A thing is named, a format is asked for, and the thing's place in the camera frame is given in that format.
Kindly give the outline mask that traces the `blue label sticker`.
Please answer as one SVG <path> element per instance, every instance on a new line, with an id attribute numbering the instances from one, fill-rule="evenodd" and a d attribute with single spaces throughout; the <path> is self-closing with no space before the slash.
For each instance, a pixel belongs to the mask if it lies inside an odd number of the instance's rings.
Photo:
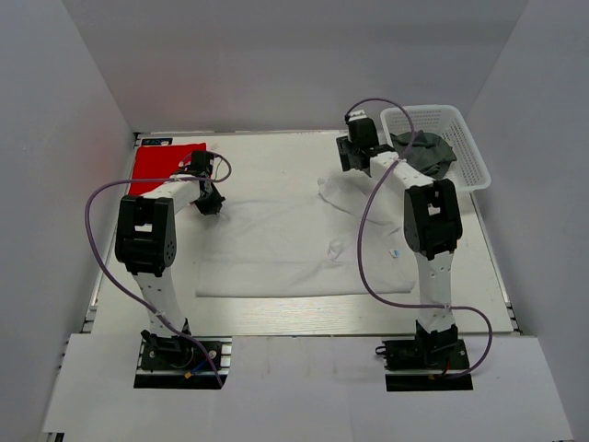
<path id="1" fill-rule="evenodd" d="M 141 140 L 141 146 L 163 146 L 172 143 L 173 139 L 171 137 L 143 138 Z"/>

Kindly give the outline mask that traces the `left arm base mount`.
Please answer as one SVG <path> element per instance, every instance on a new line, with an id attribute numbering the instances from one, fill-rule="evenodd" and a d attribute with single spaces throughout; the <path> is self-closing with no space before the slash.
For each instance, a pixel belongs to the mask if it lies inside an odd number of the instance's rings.
<path id="1" fill-rule="evenodd" d="M 161 338 L 142 331 L 133 387 L 140 390 L 219 390 L 208 359 L 214 363 L 221 382 L 229 374 L 232 354 L 230 338 L 200 339 L 195 343 L 174 336 Z"/>

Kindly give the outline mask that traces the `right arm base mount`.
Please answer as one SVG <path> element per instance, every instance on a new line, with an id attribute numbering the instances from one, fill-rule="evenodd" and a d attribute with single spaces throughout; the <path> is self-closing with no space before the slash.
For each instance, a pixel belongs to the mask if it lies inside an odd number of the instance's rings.
<path id="1" fill-rule="evenodd" d="M 455 325 L 427 332 L 418 324 L 412 338 L 384 340 L 375 355 L 384 361 L 388 392 L 473 389 L 467 348 Z"/>

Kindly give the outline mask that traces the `white plastic basket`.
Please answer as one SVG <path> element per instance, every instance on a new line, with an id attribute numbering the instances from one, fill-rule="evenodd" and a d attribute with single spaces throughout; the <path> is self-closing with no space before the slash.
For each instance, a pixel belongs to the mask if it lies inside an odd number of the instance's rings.
<path id="1" fill-rule="evenodd" d="M 454 183 L 457 192 L 474 192 L 491 185 L 491 176 L 483 161 L 468 126 L 459 110 L 450 105 L 416 105 L 404 110 L 388 108 L 381 111 L 386 145 L 391 146 L 392 134 L 403 134 L 410 129 L 437 134 L 453 148 L 456 161 L 445 177 Z M 369 174 L 379 180 L 387 174 L 384 184 L 395 193 L 411 185 L 425 185 L 433 178 L 421 174 L 408 161 L 399 160 L 396 152 L 384 152 L 370 160 Z"/>

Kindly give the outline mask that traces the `dark grey t shirt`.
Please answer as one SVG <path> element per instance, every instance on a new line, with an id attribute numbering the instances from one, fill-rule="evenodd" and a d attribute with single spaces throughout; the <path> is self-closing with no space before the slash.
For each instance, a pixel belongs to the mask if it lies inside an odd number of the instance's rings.
<path id="1" fill-rule="evenodd" d="M 392 146 L 398 155 L 420 173 L 435 180 L 445 177 L 450 166 L 457 161 L 453 147 L 437 134 L 419 131 L 409 149 L 411 132 L 403 134 L 390 133 Z"/>

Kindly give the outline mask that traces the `white t shirt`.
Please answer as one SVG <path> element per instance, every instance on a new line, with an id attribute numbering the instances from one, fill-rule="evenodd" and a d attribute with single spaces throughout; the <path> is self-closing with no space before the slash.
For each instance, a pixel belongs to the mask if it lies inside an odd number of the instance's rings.
<path id="1" fill-rule="evenodd" d="M 356 259 L 360 218 L 374 180 L 331 173 L 292 198 L 227 204 L 199 227 L 199 297 L 328 297 L 362 294 Z M 408 293 L 416 270 L 401 229 L 399 199 L 376 196 L 364 225 L 364 271 L 381 294 Z"/>

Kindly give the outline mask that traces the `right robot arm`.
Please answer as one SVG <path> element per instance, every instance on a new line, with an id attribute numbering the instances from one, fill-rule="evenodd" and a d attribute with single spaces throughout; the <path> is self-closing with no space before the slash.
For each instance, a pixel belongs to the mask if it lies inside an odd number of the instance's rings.
<path id="1" fill-rule="evenodd" d="M 458 330 L 452 312 L 451 264 L 463 227 L 456 188 L 448 179 L 422 173 L 410 161 L 413 153 L 430 146 L 430 137 L 415 129 L 400 141 L 382 144 L 375 122 L 362 110 L 344 116 L 348 135 L 336 140 L 342 169 L 357 169 L 377 179 L 363 211 L 357 239 L 361 280 L 367 283 L 363 265 L 364 225 L 376 192 L 383 187 L 403 202 L 403 235 L 418 265 L 419 297 L 416 331 L 410 354 L 425 366 L 439 366 L 456 349 Z"/>

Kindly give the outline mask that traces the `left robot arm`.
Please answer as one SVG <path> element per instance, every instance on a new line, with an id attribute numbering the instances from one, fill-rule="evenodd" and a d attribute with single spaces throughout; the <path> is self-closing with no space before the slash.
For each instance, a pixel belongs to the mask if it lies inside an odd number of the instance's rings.
<path id="1" fill-rule="evenodd" d="M 214 158 L 211 152 L 194 151 L 170 180 L 120 202 L 115 256 L 150 306 L 150 328 L 142 336 L 175 367 L 188 365 L 195 348 L 178 335 L 189 334 L 190 325 L 181 313 L 171 276 L 178 252 L 175 216 L 190 204 L 202 215 L 220 212 L 225 198 L 213 183 Z"/>

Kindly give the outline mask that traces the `folded red t shirt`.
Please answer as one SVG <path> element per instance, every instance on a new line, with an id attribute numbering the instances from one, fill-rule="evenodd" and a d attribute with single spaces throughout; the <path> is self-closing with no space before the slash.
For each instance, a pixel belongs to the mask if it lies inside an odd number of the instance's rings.
<path id="1" fill-rule="evenodd" d="M 187 145 L 140 146 L 135 155 L 132 179 L 168 178 L 192 151 L 204 151 L 205 143 Z"/>

